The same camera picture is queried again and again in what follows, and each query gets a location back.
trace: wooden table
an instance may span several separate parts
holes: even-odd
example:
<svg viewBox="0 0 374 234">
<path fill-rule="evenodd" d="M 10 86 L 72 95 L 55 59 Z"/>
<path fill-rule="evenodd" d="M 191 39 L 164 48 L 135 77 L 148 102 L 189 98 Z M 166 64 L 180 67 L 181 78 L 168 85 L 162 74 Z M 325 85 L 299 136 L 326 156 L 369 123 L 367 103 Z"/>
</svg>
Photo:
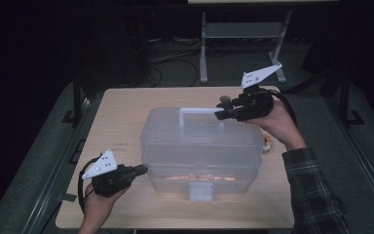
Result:
<svg viewBox="0 0 374 234">
<path fill-rule="evenodd" d="M 118 164 L 141 164 L 140 134 L 149 111 L 159 106 L 214 107 L 223 95 L 236 98 L 240 87 L 112 89 L 105 92 L 67 193 L 77 195 L 78 174 L 92 158 L 111 148 Z M 145 175 L 115 204 L 103 227 L 154 228 L 291 228 L 290 189 L 274 139 L 262 156 L 258 178 L 245 194 L 215 194 L 211 202 L 191 202 L 188 194 L 157 193 Z M 64 201 L 59 228 L 78 228 L 83 219 L 78 199 Z"/>
</svg>

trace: hand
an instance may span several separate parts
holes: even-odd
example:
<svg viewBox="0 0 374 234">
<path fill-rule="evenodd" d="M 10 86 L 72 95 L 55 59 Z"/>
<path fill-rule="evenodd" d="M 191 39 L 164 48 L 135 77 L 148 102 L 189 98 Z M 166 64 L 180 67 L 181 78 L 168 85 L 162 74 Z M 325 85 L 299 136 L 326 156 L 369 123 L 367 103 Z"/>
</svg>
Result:
<svg viewBox="0 0 374 234">
<path fill-rule="evenodd" d="M 267 116 L 244 122 L 259 125 L 283 143 L 287 150 L 306 148 L 305 140 L 287 112 L 285 105 L 279 100 L 275 100 L 273 109 Z"/>
<path fill-rule="evenodd" d="M 93 192 L 93 184 L 87 186 L 85 190 L 85 210 L 84 220 L 78 234 L 94 234 L 104 224 L 110 216 L 115 202 L 123 196 L 128 188 L 125 188 L 109 198 L 102 197 Z"/>
</svg>

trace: metal stand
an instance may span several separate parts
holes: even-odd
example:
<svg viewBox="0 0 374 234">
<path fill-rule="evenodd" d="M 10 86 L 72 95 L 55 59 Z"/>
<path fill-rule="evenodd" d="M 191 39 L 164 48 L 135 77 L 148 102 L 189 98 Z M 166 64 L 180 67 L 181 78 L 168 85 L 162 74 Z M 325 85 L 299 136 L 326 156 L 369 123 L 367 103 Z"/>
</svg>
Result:
<svg viewBox="0 0 374 234">
<path fill-rule="evenodd" d="M 291 17 L 288 11 L 282 22 L 206 22 L 206 12 L 202 18 L 202 50 L 200 53 L 200 82 L 207 84 L 206 39 L 207 38 L 277 38 L 278 44 L 269 58 L 272 65 L 278 63 L 281 45 Z M 286 78 L 281 69 L 276 72 L 280 83 Z"/>
</svg>

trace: person's right hand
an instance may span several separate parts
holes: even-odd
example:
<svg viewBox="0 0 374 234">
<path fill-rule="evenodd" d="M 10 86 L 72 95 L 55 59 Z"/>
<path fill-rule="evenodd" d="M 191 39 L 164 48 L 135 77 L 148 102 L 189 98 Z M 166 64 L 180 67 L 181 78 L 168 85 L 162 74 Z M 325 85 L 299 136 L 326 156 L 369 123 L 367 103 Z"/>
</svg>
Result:
<svg viewBox="0 0 374 234">
<path fill-rule="evenodd" d="M 272 111 L 256 119 L 244 121 L 260 126 L 286 146 L 287 150 L 306 148 L 306 142 L 294 124 L 283 102 L 275 100 Z"/>
</svg>

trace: dark background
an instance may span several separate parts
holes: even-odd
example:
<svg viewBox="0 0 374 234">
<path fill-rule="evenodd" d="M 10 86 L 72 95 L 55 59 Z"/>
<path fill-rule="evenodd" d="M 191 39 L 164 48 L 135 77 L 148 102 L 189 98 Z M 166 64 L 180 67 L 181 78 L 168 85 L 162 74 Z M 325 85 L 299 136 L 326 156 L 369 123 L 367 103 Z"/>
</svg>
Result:
<svg viewBox="0 0 374 234">
<path fill-rule="evenodd" d="M 67 84 L 79 79 L 89 97 L 108 87 L 135 87 L 148 69 L 144 39 L 200 35 L 200 11 L 72 10 L 85 3 L 0 1 L 0 199 Z M 374 1 L 342 1 L 321 14 L 295 11 L 286 40 L 300 38 L 316 39 L 305 69 L 347 67 L 374 108 Z"/>
</svg>

